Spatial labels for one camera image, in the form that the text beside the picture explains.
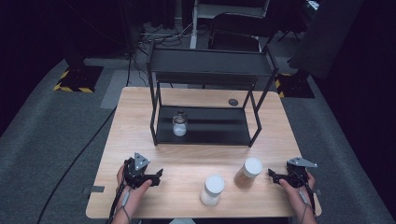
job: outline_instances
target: person's right hand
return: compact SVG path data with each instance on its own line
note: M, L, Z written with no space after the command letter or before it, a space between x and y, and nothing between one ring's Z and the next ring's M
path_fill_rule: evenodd
M315 178L309 172L307 173L308 173L308 186L309 188L313 189L315 186ZM315 220L314 213L312 211L312 205L309 200L309 196L306 188L301 187L299 189L295 189L288 183L288 181L284 179L280 179L279 184L286 191L286 193L288 193L290 205L294 209L294 212L296 213L298 222L304 224L317 223ZM300 191L304 194L308 205L303 201L300 195Z

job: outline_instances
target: amber jar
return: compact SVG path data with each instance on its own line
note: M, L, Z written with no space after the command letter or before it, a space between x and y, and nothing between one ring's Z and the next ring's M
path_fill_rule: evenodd
M240 189L249 189L256 176L262 172L262 162L257 158L248 158L238 173L236 173L233 182Z

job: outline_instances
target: plastic container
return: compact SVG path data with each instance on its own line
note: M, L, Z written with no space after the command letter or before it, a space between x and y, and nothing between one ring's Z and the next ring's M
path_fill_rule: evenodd
M248 158L242 168L236 173L233 182L240 189L249 189L256 176L262 172L262 162L257 158Z
M201 201L204 205L215 206L219 203L220 194L224 190L224 179L220 175L212 175L206 179L201 191Z

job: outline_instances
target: black shelf top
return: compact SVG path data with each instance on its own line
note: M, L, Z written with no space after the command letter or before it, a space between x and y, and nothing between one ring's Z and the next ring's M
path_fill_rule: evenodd
M271 76L264 53L209 49L157 49L150 58L152 72Z

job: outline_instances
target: jar lid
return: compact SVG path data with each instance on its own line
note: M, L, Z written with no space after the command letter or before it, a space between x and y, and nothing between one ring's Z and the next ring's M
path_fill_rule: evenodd
M216 197L224 190L224 179L220 175L212 175L206 179L205 191L212 197Z
M178 110L173 118L174 123L185 123L187 121L187 113L184 110Z
M262 162L257 158L248 158L245 161L243 171L248 177L256 177L262 172Z

